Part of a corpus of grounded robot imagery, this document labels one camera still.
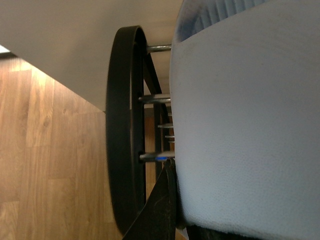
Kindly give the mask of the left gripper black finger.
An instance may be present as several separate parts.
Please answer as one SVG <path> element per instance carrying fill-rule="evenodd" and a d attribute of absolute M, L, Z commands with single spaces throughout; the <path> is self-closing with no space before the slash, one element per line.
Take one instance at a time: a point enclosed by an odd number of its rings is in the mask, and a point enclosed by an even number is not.
<path fill-rule="evenodd" d="M 124 240 L 174 240 L 176 238 L 177 180 L 173 159 L 164 163 L 145 206 Z"/>

